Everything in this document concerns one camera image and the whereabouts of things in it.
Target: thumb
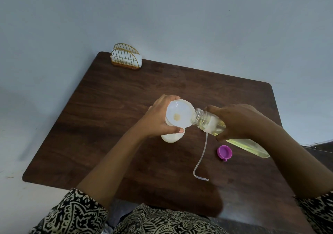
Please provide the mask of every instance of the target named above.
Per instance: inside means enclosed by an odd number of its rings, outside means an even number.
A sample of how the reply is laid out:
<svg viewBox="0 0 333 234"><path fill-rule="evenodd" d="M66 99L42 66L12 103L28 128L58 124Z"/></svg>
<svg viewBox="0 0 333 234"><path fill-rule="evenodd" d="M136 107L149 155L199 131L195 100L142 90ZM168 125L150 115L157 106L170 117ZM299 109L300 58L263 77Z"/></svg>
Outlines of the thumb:
<svg viewBox="0 0 333 234"><path fill-rule="evenodd" d="M165 128L166 134L171 134L171 133L183 133L184 129L177 127L177 126L168 126L166 125Z"/></svg>
<svg viewBox="0 0 333 234"><path fill-rule="evenodd" d="M216 135L215 138L217 141L224 141L224 140L232 139L232 137L230 136L230 132L227 128L220 134Z"/></svg>

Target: purple plastic lid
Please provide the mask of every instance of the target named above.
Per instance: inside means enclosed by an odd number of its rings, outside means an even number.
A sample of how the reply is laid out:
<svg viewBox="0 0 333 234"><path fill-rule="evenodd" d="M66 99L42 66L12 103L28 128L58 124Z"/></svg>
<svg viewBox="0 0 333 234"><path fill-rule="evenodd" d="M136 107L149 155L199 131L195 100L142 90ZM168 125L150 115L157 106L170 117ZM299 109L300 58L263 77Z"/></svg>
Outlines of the purple plastic lid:
<svg viewBox="0 0 333 234"><path fill-rule="evenodd" d="M227 159L230 159L232 156L231 148L227 145L222 145L217 149L217 155L220 159L227 161Z"/></svg>

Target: person's left arm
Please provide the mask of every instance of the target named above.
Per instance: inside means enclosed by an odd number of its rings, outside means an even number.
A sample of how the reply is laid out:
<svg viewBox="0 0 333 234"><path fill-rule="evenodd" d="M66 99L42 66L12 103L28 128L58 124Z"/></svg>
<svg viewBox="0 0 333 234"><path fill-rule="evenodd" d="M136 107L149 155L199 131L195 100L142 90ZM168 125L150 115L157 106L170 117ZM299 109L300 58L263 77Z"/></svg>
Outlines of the person's left arm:
<svg viewBox="0 0 333 234"><path fill-rule="evenodd" d="M176 99L180 97L162 95L157 99L102 161L30 233L101 232L108 214L106 209L141 143L151 136L184 131L165 122L166 109ZM80 210L69 215L75 207Z"/></svg>

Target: wooden table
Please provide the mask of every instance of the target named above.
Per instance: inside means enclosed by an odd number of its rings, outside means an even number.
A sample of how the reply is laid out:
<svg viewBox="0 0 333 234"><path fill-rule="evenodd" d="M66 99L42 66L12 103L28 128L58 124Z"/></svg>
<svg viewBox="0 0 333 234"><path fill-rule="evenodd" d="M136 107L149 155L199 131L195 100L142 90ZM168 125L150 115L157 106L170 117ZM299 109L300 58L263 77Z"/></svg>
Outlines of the wooden table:
<svg viewBox="0 0 333 234"><path fill-rule="evenodd" d="M204 108L244 103L281 125L269 83L143 60L138 71L114 67L100 52L73 93L23 175L23 180L63 189L76 186L161 94L177 94ZM220 145L208 137L196 179L192 172L206 134L196 126L169 144L147 140L136 153L117 198L268 228L308 232L293 193L272 158L262 159L228 144L227 162Z"/></svg>

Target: person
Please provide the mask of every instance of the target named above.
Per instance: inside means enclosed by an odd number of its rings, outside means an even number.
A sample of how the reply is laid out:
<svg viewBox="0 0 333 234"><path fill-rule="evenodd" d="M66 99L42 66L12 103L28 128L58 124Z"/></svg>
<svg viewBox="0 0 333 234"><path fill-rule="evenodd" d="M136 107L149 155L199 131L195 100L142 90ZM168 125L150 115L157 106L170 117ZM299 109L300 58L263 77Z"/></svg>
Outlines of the person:
<svg viewBox="0 0 333 234"><path fill-rule="evenodd" d="M148 137L182 133L165 123L166 109L178 96L162 95L130 128L102 161L29 233L101 233L121 180L141 143ZM295 200L316 233L333 233L333 173L288 133L250 105L231 105L207 111L226 129L216 136L252 139L271 155L295 193ZM227 233L208 218L185 211L156 209L141 204L115 227L117 233Z"/></svg>

